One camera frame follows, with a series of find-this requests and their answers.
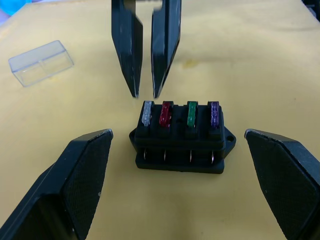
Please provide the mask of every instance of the mounting hole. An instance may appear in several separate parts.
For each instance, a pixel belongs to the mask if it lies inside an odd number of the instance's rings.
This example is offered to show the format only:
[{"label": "mounting hole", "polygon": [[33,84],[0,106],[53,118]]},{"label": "mounting hole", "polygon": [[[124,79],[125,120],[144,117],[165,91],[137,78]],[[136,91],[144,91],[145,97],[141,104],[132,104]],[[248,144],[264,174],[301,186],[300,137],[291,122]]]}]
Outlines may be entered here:
[{"label": "mounting hole", "polygon": [[230,136],[227,136],[227,137],[226,137],[226,140],[227,140],[228,142],[233,142],[233,141],[235,140],[235,138],[230,135]]}]

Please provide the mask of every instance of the transparent cover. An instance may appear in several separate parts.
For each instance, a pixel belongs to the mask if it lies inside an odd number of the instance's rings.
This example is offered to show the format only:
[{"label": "transparent cover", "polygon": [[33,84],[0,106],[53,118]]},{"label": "transparent cover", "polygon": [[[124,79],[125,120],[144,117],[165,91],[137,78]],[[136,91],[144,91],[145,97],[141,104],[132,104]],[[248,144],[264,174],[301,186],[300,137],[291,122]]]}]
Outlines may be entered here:
[{"label": "transparent cover", "polygon": [[59,40],[9,59],[12,73],[24,86],[30,86],[74,65]]}]

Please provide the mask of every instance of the purple fuse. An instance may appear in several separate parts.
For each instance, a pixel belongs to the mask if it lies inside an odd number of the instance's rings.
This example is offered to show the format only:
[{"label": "purple fuse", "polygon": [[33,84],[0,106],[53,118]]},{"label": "purple fuse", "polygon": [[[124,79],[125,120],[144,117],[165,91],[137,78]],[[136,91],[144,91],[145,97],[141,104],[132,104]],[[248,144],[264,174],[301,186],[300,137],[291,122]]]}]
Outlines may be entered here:
[{"label": "purple fuse", "polygon": [[219,102],[212,101],[211,102],[211,127],[218,128],[219,127]]}]

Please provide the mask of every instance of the green fuse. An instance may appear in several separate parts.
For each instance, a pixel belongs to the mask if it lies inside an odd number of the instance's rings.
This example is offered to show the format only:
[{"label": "green fuse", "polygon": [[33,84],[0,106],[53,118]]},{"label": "green fuse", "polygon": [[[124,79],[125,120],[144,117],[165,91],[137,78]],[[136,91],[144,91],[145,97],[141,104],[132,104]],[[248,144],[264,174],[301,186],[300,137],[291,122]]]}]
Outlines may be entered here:
[{"label": "green fuse", "polygon": [[189,128],[194,128],[195,122],[196,122],[197,102],[190,101],[188,105],[189,105],[189,112],[188,112],[188,120],[186,124]]}]

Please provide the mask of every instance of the yellow table surface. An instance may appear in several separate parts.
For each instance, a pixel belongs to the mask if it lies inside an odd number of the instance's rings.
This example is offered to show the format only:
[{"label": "yellow table surface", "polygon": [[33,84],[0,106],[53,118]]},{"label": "yellow table surface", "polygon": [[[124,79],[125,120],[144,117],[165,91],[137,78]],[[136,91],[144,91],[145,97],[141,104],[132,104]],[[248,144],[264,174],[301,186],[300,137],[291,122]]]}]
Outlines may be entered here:
[{"label": "yellow table surface", "polygon": [[[138,169],[129,133],[152,100],[151,15],[140,98],[123,78],[106,0],[36,3],[0,28],[0,225],[80,135],[114,133],[89,240],[284,240],[245,130],[299,140],[320,158],[320,24],[300,0],[183,0],[181,41],[155,102],[220,101],[237,137],[221,175]],[[8,59],[60,40],[74,67],[23,88]]]}]

